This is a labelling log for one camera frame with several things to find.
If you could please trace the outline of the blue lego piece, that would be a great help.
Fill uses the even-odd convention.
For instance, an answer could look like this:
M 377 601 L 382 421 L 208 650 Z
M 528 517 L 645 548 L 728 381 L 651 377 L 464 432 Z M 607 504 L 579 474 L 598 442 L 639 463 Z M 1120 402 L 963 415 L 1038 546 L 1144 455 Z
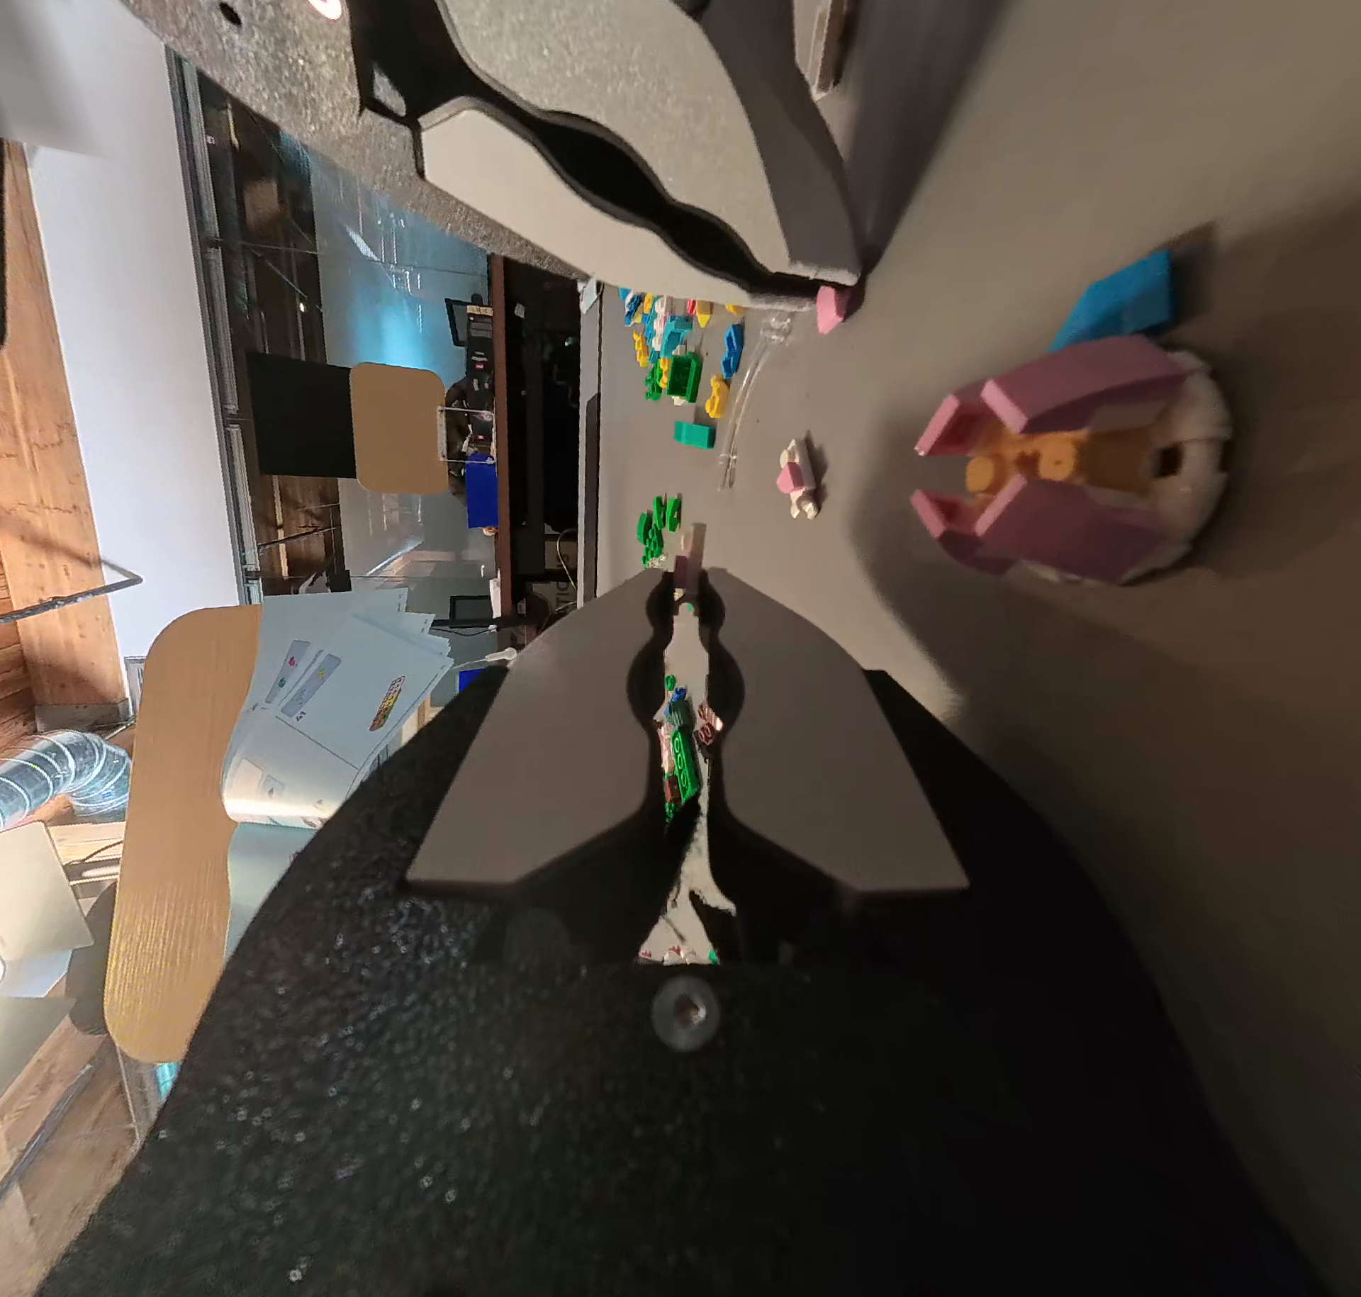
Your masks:
M 1163 245 L 1091 283 L 1072 304 L 1048 351 L 1108 336 L 1161 334 L 1178 317 L 1174 253 Z

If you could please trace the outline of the large pink lego flower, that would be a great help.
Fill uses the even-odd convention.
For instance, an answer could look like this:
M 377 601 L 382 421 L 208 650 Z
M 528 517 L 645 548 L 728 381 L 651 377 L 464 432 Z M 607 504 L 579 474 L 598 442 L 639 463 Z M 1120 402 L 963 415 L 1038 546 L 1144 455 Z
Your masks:
M 978 572 L 1127 585 L 1180 563 L 1212 521 L 1233 428 L 1201 355 L 1104 336 L 951 391 L 915 451 L 961 457 L 965 489 L 910 500 Z

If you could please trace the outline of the pile of green brown lego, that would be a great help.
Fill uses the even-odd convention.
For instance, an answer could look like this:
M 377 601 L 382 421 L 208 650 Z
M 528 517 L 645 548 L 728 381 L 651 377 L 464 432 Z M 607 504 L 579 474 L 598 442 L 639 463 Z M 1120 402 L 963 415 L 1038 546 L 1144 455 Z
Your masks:
M 707 761 L 724 722 L 707 699 L 694 699 L 673 672 L 664 676 L 664 703 L 654 720 L 664 778 L 664 812 L 677 812 L 702 793 Z

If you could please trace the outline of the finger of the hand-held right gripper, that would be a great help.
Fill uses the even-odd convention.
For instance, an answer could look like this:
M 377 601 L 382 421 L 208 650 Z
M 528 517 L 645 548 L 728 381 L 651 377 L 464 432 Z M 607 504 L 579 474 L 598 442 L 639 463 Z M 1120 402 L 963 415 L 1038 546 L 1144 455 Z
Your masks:
M 715 304 L 781 304 L 781 292 L 685 255 L 664 228 L 571 179 L 530 132 L 454 98 L 420 118 L 426 181 L 605 285 Z
M 620 143 L 730 226 L 749 281 L 859 281 L 844 162 L 794 56 L 792 0 L 439 0 L 473 71 Z

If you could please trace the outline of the silver flexible duct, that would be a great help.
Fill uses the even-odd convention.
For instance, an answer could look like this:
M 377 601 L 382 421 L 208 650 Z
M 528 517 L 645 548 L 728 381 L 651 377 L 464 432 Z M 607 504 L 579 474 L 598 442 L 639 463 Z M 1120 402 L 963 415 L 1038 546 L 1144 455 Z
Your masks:
M 25 824 L 59 797 L 69 797 L 80 818 L 121 814 L 131 769 L 129 752 L 93 731 L 29 735 L 2 756 L 2 829 Z

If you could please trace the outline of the pile of blue yellow lego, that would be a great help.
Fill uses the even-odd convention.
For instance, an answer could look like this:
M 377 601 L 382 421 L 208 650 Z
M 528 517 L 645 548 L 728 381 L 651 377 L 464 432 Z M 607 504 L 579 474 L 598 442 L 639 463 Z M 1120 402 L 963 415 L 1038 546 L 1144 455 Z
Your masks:
M 685 300 L 634 287 L 620 287 L 619 296 L 624 326 L 643 377 L 643 396 L 649 402 L 696 410 L 702 421 L 723 421 L 747 340 L 747 309 L 740 304 L 719 306 L 711 300 Z M 651 394 L 651 368 L 662 355 L 677 351 L 704 355 L 704 379 L 698 400 L 692 404 Z

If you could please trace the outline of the transparent lego piece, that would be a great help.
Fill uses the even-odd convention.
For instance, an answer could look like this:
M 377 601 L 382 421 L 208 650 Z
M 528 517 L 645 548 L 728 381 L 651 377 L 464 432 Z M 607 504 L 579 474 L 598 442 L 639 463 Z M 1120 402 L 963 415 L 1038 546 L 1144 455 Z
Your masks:
M 772 353 L 787 343 L 792 330 L 794 315 L 772 309 L 760 319 L 757 332 L 745 340 L 738 379 L 734 381 L 732 398 L 723 419 L 724 430 L 717 442 L 717 489 L 721 493 L 728 493 L 738 478 L 741 430 L 755 400 L 760 372 L 772 359 Z

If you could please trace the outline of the light wooden chair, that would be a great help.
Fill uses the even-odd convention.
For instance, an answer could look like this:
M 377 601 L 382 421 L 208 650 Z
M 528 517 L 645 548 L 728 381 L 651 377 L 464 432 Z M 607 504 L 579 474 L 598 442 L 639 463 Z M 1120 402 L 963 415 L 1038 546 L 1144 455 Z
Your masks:
M 180 1062 L 227 962 L 237 822 L 222 773 L 246 705 L 261 606 L 197 608 L 144 659 L 104 1018 L 118 1049 Z

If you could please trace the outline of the white sheet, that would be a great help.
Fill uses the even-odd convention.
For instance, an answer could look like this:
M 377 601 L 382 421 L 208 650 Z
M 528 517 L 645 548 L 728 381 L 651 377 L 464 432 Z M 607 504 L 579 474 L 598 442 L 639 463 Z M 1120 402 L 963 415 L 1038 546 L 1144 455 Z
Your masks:
M 2 996 L 44 998 L 93 941 L 44 820 L 2 831 Z

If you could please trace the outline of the tan chair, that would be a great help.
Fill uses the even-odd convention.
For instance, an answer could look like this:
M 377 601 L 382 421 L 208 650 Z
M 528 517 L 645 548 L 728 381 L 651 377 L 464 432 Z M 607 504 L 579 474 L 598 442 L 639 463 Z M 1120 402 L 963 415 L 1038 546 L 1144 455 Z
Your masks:
M 439 374 L 360 362 L 348 383 L 356 480 L 371 493 L 448 493 L 447 385 Z

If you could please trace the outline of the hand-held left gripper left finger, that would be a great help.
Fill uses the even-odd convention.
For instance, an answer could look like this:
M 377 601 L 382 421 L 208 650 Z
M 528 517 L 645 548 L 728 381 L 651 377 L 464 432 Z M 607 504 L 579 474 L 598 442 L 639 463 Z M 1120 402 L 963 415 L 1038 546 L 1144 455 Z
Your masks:
M 409 865 L 414 892 L 484 903 L 501 935 L 552 920 L 585 962 L 637 962 L 685 852 L 654 725 L 672 616 L 672 572 L 641 570 L 515 659 Z

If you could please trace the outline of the white lego plate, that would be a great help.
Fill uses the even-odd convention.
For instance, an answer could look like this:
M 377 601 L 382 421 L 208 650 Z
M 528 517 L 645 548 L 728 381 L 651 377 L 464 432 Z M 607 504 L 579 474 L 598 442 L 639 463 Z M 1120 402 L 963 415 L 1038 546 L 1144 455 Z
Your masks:
M 808 86 L 823 100 L 842 81 L 859 0 L 819 0 L 808 47 Z

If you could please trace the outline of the small pink white lego flower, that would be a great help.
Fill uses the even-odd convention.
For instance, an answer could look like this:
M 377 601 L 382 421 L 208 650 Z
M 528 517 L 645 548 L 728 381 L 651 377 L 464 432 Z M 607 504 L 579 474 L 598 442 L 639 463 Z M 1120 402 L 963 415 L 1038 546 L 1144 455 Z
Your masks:
M 794 436 L 779 453 L 775 485 L 791 504 L 794 519 L 813 521 L 821 514 L 827 457 L 809 434 Z

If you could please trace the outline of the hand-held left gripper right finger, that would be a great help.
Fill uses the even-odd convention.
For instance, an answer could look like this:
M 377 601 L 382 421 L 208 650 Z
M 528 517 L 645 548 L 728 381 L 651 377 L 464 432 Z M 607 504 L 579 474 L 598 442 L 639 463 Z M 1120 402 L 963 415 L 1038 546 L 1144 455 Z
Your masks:
M 724 962 L 775 962 L 821 933 L 955 899 L 968 875 L 862 665 L 728 568 L 706 576 L 711 875 Z

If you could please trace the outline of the dark wooden shelf unit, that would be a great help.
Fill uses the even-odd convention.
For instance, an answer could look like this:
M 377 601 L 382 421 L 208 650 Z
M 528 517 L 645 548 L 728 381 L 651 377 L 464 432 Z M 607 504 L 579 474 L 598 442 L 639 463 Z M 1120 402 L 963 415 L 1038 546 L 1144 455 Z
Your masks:
M 583 311 L 573 279 L 501 255 L 488 258 L 499 478 L 496 559 L 505 616 L 537 582 L 577 580 L 583 451 Z

